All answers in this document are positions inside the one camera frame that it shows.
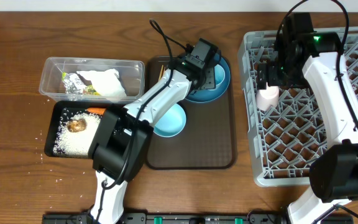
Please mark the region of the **pink plastic cup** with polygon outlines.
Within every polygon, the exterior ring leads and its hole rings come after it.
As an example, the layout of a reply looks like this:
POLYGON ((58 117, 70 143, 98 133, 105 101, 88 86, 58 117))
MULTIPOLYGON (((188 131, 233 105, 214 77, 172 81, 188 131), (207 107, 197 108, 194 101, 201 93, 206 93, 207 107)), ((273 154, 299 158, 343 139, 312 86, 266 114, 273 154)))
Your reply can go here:
POLYGON ((267 111, 278 105, 279 87, 267 86, 265 90, 258 90, 256 94, 256 105, 259 110, 267 111))

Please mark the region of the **light blue bowl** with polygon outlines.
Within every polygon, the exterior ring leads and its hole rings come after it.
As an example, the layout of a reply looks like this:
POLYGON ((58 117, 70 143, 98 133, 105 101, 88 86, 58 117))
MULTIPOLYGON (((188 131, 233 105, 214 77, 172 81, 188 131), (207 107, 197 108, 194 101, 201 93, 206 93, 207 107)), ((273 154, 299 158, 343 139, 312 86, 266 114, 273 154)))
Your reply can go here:
POLYGON ((154 133, 163 138, 171 138, 182 132, 185 125, 185 110, 179 104, 175 104, 154 126, 154 133))

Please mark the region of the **white napkin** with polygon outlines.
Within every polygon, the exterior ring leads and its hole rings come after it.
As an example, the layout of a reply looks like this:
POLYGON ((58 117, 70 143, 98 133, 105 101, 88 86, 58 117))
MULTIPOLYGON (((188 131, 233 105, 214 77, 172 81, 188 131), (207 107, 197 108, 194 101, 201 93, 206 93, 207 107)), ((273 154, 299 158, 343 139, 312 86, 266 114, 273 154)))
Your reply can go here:
POLYGON ((101 96, 125 98, 125 89, 119 80, 119 72, 115 69, 105 71, 77 71, 81 77, 90 81, 94 90, 101 96))

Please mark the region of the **orange carrot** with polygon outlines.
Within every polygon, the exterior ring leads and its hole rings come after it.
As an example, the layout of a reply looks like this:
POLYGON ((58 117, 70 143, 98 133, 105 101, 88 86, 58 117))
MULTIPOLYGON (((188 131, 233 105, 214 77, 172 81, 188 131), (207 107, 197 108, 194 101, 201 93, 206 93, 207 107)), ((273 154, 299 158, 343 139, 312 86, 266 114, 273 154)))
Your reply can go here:
POLYGON ((93 114, 98 114, 98 115, 103 115, 105 111, 106 111, 105 108, 88 108, 87 109, 87 112, 93 113, 93 114))

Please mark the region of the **foil and yellow snack wrapper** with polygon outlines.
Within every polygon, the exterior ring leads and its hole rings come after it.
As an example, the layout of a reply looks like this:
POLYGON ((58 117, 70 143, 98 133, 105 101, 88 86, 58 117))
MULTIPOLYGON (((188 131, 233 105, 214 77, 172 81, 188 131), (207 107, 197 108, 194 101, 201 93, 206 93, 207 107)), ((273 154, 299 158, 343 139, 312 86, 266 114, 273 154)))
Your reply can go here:
POLYGON ((75 95, 99 95, 92 82, 77 73, 62 73, 62 83, 65 93, 75 95))

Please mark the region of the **brown mushroom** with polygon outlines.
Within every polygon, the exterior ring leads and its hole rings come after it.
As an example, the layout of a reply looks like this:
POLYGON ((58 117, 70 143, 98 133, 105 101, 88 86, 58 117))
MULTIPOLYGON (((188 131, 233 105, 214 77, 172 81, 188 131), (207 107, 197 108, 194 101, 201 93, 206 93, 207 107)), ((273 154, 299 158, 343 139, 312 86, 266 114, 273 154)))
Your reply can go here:
POLYGON ((73 119, 67 122, 67 129, 71 133, 82 132, 86 129, 87 123, 84 118, 73 119))

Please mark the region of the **pile of white rice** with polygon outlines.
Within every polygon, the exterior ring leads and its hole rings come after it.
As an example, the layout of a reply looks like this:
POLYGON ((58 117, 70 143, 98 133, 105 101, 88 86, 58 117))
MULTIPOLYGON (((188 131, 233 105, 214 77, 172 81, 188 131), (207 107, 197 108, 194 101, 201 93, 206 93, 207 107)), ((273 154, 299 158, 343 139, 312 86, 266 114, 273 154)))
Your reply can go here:
POLYGON ((61 122, 53 145, 53 155, 56 157, 88 158, 88 151, 100 121, 101 117, 98 114, 78 112, 67 121, 61 122), (86 120, 86 129, 78 133, 69 132, 67 122, 80 118, 86 120))

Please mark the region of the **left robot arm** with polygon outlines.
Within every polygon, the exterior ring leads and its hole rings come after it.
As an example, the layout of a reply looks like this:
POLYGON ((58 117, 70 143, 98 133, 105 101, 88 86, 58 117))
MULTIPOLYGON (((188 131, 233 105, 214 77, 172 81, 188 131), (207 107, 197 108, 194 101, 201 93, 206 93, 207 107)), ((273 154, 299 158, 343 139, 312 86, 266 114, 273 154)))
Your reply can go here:
POLYGON ((207 84, 221 51, 204 39, 184 57, 170 57, 161 79, 138 100, 104 111, 89 147, 98 181, 90 210, 93 223, 116 223, 123 214, 128 183, 143 166, 154 126, 187 95, 207 84))

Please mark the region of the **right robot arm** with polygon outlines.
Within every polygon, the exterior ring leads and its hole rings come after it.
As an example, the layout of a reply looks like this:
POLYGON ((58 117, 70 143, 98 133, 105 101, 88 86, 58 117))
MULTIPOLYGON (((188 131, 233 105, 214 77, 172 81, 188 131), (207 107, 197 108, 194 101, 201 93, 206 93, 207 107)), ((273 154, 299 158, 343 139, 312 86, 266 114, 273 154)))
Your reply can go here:
POLYGON ((307 12, 288 13, 278 28, 278 59, 257 68, 257 89, 310 88, 326 130, 327 151, 309 171, 310 186, 278 223, 318 223, 358 200, 358 100, 344 57, 345 36, 316 32, 307 12))

